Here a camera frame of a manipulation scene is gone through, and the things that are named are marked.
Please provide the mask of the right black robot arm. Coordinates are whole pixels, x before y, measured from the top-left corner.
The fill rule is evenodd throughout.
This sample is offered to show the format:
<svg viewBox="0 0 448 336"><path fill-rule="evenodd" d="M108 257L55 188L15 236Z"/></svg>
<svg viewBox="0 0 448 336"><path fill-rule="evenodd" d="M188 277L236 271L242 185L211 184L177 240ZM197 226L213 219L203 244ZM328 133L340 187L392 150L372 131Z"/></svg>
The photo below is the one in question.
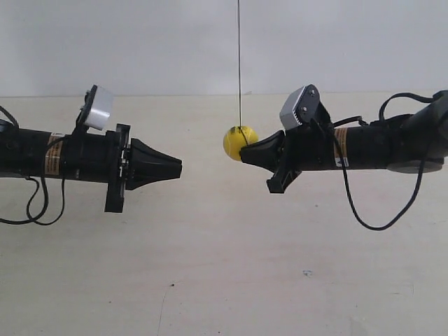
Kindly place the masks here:
<svg viewBox="0 0 448 336"><path fill-rule="evenodd" d="M271 193L284 193L302 172L387 169L416 174L440 170L447 157L447 91L422 97L416 113L365 122L359 115L332 121L315 85L291 93L279 113L283 129L241 148L241 161L273 173Z"/></svg>

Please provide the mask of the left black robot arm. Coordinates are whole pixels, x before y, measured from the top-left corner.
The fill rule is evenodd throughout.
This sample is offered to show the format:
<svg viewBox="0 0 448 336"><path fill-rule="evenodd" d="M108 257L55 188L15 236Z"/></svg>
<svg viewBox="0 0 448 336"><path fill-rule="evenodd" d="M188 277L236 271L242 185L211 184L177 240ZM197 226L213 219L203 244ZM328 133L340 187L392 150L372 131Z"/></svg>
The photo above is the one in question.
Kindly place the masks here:
<svg viewBox="0 0 448 336"><path fill-rule="evenodd" d="M125 191L177 179L182 161L130 137L118 124L105 134L22 129L1 122L1 176L46 177L107 185L104 210L123 211Z"/></svg>

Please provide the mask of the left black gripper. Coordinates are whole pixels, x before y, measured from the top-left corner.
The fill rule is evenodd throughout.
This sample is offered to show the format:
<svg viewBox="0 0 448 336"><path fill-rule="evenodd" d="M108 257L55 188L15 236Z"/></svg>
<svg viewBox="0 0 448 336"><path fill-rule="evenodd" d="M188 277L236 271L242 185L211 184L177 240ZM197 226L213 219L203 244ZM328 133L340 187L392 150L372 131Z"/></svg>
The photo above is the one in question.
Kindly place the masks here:
<svg viewBox="0 0 448 336"><path fill-rule="evenodd" d="M129 125L118 123L114 130L105 134L89 133L88 127L81 125L63 145L64 177L73 181L105 183L104 210L107 213L123 211L125 189L135 190L181 176L182 160L155 150L137 138L131 139L127 175L129 139Z"/></svg>

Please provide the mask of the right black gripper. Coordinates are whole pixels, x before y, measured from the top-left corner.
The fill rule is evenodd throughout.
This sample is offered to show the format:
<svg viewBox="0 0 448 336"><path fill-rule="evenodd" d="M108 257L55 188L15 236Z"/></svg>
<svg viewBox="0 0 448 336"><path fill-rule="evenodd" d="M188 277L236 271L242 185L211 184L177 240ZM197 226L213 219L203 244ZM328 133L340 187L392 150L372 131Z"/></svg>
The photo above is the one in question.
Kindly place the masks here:
<svg viewBox="0 0 448 336"><path fill-rule="evenodd" d="M271 193L284 193L306 170L317 170L326 161L331 119L324 105L318 105L318 120L310 125L279 130L240 150L245 164L273 172L267 180Z"/></svg>

